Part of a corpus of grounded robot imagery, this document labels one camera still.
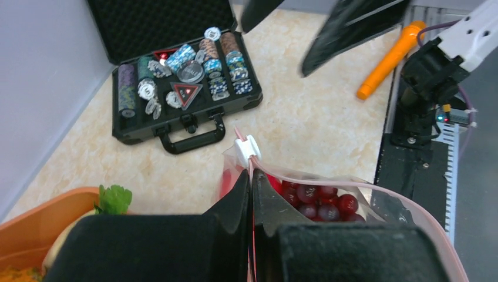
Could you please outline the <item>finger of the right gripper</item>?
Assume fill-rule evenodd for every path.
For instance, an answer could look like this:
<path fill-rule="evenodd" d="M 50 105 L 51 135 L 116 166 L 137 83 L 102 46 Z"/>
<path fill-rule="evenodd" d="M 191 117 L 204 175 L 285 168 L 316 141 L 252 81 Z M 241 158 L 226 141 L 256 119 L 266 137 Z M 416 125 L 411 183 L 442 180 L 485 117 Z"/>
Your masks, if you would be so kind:
<path fill-rule="evenodd" d="M 267 16 L 277 9 L 284 0 L 248 0 L 245 2 L 240 25 L 244 33 L 249 33 Z"/>
<path fill-rule="evenodd" d="M 339 54 L 393 30 L 409 5 L 409 0 L 337 1 L 302 60 L 302 76 L 309 76 Z"/>

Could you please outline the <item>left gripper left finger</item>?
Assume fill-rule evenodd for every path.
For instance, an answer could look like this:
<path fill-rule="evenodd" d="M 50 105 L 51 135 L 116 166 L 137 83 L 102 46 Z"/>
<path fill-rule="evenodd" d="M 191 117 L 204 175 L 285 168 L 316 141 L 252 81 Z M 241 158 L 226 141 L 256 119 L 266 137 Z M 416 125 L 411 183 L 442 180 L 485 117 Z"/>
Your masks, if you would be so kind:
<path fill-rule="evenodd" d="M 203 214 L 82 219 L 46 281 L 246 281 L 250 177 Z"/>

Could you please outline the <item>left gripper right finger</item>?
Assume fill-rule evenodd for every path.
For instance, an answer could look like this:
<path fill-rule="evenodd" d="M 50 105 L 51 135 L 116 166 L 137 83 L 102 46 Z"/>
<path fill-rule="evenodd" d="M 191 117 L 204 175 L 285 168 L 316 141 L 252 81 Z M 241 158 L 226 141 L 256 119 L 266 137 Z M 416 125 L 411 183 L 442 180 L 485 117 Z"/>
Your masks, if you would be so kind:
<path fill-rule="evenodd" d="M 253 272 L 257 281 L 450 281 L 452 244 L 424 208 L 384 188 L 346 178 L 292 172 L 292 181 L 378 192 L 393 205 L 369 210 L 364 223 L 320 223 L 300 214 L 271 187 L 265 171 L 252 178 Z"/>

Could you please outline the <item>dark toy grape bunch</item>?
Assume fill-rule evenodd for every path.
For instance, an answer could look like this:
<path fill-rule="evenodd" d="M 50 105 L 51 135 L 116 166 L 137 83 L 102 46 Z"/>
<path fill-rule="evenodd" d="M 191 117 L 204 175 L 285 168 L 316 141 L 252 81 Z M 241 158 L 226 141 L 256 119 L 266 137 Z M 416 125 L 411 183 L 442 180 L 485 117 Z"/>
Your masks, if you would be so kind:
<path fill-rule="evenodd" d="M 313 221 L 366 221 L 359 213 L 357 197 L 340 193 L 334 186 L 305 185 L 283 180 L 274 189 L 287 203 Z"/>

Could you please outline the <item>clear zip top bag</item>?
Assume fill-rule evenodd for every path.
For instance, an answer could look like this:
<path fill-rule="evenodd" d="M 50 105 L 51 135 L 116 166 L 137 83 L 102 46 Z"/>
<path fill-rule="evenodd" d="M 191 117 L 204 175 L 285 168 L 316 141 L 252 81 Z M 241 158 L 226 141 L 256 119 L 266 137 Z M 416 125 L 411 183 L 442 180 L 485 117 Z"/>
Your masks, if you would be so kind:
<path fill-rule="evenodd" d="M 249 175 L 253 281 L 468 279 L 448 229 L 397 192 L 266 164 L 250 135 L 223 158 L 219 199 Z"/>

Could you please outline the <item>red toy tomato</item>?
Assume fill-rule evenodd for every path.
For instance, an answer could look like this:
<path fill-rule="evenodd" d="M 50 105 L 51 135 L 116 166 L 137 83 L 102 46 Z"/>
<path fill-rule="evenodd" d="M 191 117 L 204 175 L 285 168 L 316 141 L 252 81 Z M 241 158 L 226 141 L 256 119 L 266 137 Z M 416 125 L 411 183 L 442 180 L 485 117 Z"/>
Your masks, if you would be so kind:
<path fill-rule="evenodd" d="M 244 170 L 244 168 L 239 165 L 236 165 L 232 168 L 224 169 L 220 182 L 220 192 L 218 197 L 219 200 L 231 191 L 242 170 Z"/>

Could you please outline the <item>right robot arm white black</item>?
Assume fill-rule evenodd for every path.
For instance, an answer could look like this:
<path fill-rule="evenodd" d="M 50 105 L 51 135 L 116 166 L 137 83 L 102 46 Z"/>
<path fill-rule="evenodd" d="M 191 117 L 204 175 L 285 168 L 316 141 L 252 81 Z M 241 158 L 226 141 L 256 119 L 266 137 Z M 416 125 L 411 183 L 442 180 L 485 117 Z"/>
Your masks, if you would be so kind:
<path fill-rule="evenodd" d="M 301 63 L 309 76 L 333 57 L 376 38 L 401 22 L 409 1 L 338 1 Z M 423 147 L 437 138 L 435 112 L 457 94 L 466 79 L 497 48 L 497 2 L 484 1 L 461 20 L 444 25 L 421 43 L 423 23 L 405 27 L 398 42 L 357 92 L 370 95 L 397 65 L 406 89 L 398 99 L 391 142 Z"/>

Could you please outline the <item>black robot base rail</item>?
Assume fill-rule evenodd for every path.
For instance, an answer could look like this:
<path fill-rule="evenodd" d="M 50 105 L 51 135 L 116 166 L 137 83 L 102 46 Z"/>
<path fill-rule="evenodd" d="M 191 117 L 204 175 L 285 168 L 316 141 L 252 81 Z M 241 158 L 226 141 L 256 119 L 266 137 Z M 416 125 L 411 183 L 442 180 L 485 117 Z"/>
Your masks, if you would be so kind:
<path fill-rule="evenodd" d="M 395 106 L 406 86 L 398 73 L 393 78 L 374 183 L 422 206 L 454 242 L 459 125 L 445 123 L 438 112 L 435 126 L 422 130 L 434 139 L 420 142 L 399 134 L 401 113 Z"/>

